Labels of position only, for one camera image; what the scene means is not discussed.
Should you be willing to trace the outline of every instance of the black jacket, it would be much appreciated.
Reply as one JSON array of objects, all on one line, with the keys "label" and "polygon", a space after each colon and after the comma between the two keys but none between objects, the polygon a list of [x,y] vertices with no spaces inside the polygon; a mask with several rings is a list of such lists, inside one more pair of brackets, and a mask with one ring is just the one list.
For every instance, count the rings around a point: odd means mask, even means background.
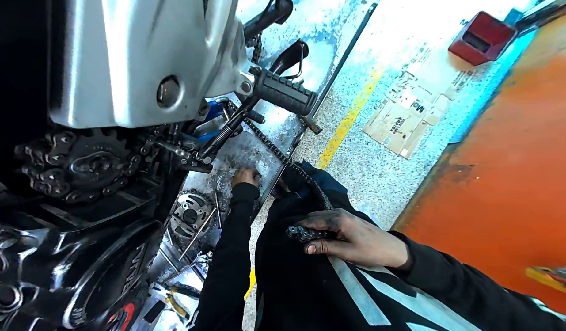
[{"label": "black jacket", "polygon": [[[373,223],[345,194],[325,193],[334,207]],[[232,190],[193,330],[241,329],[258,196],[246,183]],[[285,230],[316,208],[311,196],[288,197],[269,211],[256,245],[257,330],[566,330],[566,316],[396,231],[413,259],[408,272],[307,255]]]}]

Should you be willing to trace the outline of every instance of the floor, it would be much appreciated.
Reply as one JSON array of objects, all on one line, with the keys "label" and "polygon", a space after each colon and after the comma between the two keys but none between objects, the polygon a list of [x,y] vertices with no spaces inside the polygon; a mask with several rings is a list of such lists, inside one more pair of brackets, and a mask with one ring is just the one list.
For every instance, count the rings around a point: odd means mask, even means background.
[{"label": "floor", "polygon": [[[461,24],[478,11],[504,19],[511,8],[524,11],[529,3],[492,0],[462,5],[454,0],[381,0],[318,111],[315,119],[324,131],[319,135],[307,132],[294,152],[294,160],[305,159],[329,171],[348,188],[355,208],[370,215],[382,229],[391,228],[448,143],[466,132],[533,35],[514,42],[497,61],[477,68],[446,116],[426,133],[410,160],[387,150],[360,129],[401,68],[419,52],[420,45],[444,50]],[[270,203],[265,202],[252,225],[252,261]],[[246,299],[243,330],[254,327],[255,292],[254,287]]]},{"label": "floor", "polygon": [[566,16],[538,31],[395,228],[566,314],[566,293],[525,275],[566,266]]}]

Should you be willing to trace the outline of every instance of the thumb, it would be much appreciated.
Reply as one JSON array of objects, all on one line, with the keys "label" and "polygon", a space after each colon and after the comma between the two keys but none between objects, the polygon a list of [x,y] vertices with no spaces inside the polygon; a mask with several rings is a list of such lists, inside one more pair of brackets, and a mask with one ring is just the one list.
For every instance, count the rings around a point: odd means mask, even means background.
[{"label": "thumb", "polygon": [[348,255],[352,250],[352,244],[343,242],[342,240],[317,239],[308,242],[303,251],[306,254],[332,254],[340,258]]}]

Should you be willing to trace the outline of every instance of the speckled floor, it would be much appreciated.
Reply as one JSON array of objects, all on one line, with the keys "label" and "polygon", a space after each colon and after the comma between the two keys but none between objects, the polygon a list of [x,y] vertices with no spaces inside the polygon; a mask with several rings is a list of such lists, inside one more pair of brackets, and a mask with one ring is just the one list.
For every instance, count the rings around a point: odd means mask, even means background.
[{"label": "speckled floor", "polygon": [[[315,165],[347,111],[355,109],[355,100],[370,87],[371,73],[382,72],[326,170],[346,186],[356,209],[370,215],[382,229],[389,229],[451,138],[489,101],[532,35],[514,42],[497,61],[477,68],[477,74],[459,93],[446,116],[425,134],[410,160],[381,146],[360,129],[420,41],[432,44],[451,40],[462,27],[460,22],[471,19],[478,11],[504,19],[511,8],[524,11],[529,3],[492,0],[461,5],[459,1],[442,0],[438,5],[382,0],[318,110],[316,121],[324,131],[319,135],[308,131],[294,153],[294,160],[305,159]],[[432,25],[425,23],[428,17],[432,17]],[[252,226],[252,263],[256,239],[271,203],[272,199],[267,200]],[[246,299],[243,330],[253,330],[255,318],[253,289]]]}]

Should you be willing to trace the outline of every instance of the orange wall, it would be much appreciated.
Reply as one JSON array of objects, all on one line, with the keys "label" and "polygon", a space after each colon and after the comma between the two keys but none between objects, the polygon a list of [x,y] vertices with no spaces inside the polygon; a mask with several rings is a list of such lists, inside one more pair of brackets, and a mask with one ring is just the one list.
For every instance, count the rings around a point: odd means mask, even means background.
[{"label": "orange wall", "polygon": [[566,314],[565,293],[524,275],[566,265],[566,16],[537,33],[499,92],[395,228]]}]

